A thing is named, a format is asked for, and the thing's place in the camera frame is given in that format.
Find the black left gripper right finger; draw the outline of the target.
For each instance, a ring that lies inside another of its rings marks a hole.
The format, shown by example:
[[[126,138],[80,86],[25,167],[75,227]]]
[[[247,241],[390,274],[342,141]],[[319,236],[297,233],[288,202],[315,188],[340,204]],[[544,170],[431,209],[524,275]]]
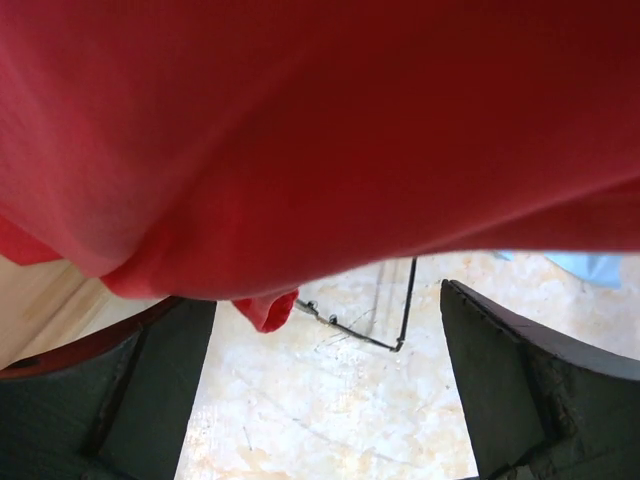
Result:
[[[479,478],[638,478],[638,361],[458,281],[440,310]]]

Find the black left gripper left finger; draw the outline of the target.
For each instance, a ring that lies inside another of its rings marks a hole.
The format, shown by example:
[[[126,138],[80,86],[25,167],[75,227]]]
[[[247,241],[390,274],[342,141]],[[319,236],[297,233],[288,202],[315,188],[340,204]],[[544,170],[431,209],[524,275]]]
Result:
[[[2,478],[174,478],[216,307],[170,297],[2,369]]]

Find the small light blue cloth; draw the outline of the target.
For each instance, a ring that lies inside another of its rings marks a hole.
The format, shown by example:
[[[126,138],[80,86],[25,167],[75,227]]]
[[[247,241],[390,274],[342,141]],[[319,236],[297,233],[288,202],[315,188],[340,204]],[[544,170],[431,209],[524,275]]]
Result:
[[[585,252],[545,252],[542,256],[573,277],[590,285],[619,289],[622,255]]]

